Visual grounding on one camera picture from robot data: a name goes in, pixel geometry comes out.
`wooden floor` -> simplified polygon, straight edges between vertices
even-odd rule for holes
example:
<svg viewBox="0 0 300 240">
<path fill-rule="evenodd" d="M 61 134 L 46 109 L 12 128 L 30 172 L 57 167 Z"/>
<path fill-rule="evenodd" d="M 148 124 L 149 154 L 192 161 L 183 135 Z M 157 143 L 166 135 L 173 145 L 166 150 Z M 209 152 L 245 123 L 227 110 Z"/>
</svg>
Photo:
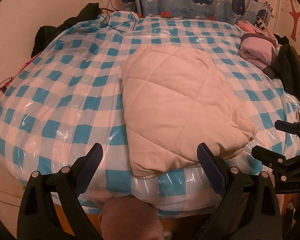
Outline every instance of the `wooden floor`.
<svg viewBox="0 0 300 240">
<path fill-rule="evenodd" d="M 287 232 L 289 227 L 289 218 L 285 217 L 286 207 L 290 202 L 293 202 L 296 199 L 296 194 L 285 195 L 284 204 L 282 208 L 282 229 L 283 234 Z M 55 205 L 60 223 L 63 227 L 63 230 L 67 233 L 73 235 L 73 231 L 66 219 L 66 216 L 62 210 L 62 208 L 58 205 Z M 98 215 L 87 214 L 91 223 L 94 225 L 96 230 L 101 234 L 100 225 L 98 222 Z M 166 219 L 161 220 L 161 223 L 165 230 L 170 230 L 173 233 L 173 240 L 184 240 L 191 239 L 195 233 L 200 229 L 200 227 L 207 220 L 208 215 L 200 215 L 200 216 L 191 216 L 179 219 Z"/>
</svg>

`black jacket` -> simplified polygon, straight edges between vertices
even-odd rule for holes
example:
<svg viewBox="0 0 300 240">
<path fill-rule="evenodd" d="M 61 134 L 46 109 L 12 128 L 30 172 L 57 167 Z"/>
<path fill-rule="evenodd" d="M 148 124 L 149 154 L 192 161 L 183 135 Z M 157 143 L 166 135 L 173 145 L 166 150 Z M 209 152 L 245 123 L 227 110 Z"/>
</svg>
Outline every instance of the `black jacket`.
<svg viewBox="0 0 300 240">
<path fill-rule="evenodd" d="M 59 27 L 54 26 L 42 26 L 34 40 L 34 48 L 31 53 L 31 57 L 36 56 L 42 52 L 60 33 L 69 29 L 78 22 L 84 22 L 89 20 L 95 20 L 99 14 L 101 14 L 99 3 L 89 3 L 85 8 L 81 10 L 77 17 L 71 17 L 67 19 Z"/>
<path fill-rule="evenodd" d="M 279 77 L 283 89 L 300 101 L 300 59 L 295 49 L 289 44 L 281 47 L 279 51 Z"/>
</svg>

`white wall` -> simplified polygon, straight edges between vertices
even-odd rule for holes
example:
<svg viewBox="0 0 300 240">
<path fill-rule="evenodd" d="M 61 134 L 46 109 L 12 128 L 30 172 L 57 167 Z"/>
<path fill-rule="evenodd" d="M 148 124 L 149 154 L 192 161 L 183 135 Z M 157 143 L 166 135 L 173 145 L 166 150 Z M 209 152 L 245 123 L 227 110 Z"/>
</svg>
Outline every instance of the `white wall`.
<svg viewBox="0 0 300 240">
<path fill-rule="evenodd" d="M 300 55 L 300 16 L 295 16 L 298 20 L 296 23 L 296 40 L 292 39 L 292 31 L 294 27 L 294 18 L 291 13 L 300 12 L 300 4 L 297 0 L 277 0 L 277 4 L 272 13 L 273 17 L 269 23 L 269 30 L 273 33 L 277 33 L 281 37 L 287 36 L 289 44 L 294 46 L 298 54 Z"/>
<path fill-rule="evenodd" d="M 121 0 L 111 0 L 121 9 Z M 0 82 L 14 76 L 30 59 L 34 38 L 43 25 L 58 26 L 89 2 L 106 8 L 108 0 L 2 0 L 0 3 Z M 0 162 L 0 219 L 15 236 L 23 186 Z"/>
</svg>

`pillow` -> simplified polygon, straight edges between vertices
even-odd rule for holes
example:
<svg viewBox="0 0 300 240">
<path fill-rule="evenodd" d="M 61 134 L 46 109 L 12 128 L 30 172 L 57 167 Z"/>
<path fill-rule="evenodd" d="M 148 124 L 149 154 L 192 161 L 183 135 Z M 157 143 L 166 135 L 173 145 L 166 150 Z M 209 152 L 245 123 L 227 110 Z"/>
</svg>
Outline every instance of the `pillow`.
<svg viewBox="0 0 300 240">
<path fill-rule="evenodd" d="M 225 159 L 256 128 L 209 55 L 199 49 L 142 46 L 122 64 L 123 108 L 132 172 L 144 178 L 200 166 L 204 142 Z"/>
</svg>

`bed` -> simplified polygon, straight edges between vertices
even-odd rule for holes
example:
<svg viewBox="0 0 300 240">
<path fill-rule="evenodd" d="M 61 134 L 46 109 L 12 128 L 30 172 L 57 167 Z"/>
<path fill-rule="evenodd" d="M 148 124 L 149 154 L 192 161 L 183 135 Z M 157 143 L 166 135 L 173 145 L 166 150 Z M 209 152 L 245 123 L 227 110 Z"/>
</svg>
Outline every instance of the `bed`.
<svg viewBox="0 0 300 240">
<path fill-rule="evenodd" d="M 99 213 L 107 200 L 123 195 L 151 203 L 162 218 L 214 210 L 221 197 L 200 167 L 151 179 L 131 174 L 120 66 L 143 44 L 201 49 L 227 78 L 258 129 L 229 166 L 250 174 L 267 171 L 250 155 L 255 145 L 287 158 L 300 154 L 299 139 L 274 128 L 276 120 L 296 121 L 300 104 L 280 80 L 271 81 L 237 55 L 243 34 L 238 27 L 213 20 L 139 18 L 127 11 L 111 14 L 109 27 L 103 17 L 59 35 L 0 100 L 0 158 L 24 185 L 32 171 L 49 174 L 71 166 L 98 142 L 104 158 L 79 197 L 85 212 Z M 53 199 L 58 203 L 57 195 Z"/>
</svg>

